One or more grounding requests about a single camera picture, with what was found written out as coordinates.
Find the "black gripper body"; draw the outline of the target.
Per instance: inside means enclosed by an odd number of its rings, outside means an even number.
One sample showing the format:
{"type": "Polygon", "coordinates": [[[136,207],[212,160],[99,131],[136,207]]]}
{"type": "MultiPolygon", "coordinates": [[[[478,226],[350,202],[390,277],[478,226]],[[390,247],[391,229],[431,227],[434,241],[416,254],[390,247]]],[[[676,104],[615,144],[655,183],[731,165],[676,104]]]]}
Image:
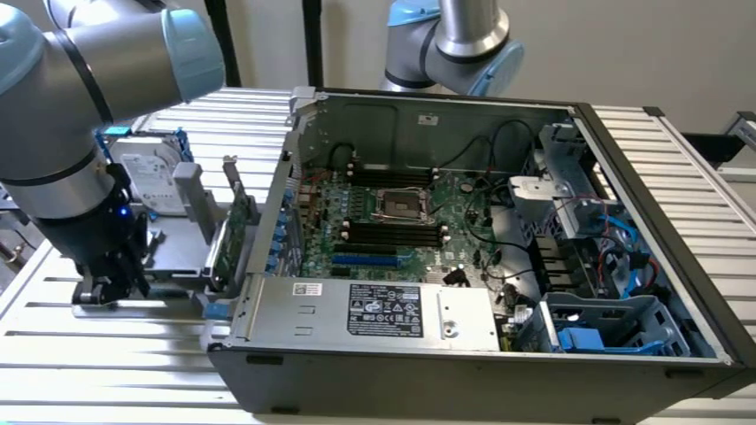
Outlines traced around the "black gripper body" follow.
{"type": "Polygon", "coordinates": [[[91,276],[119,284],[118,253],[123,235],[118,213],[135,213],[127,206],[99,208],[67,219],[38,219],[36,226],[59,252],[91,276]]]}

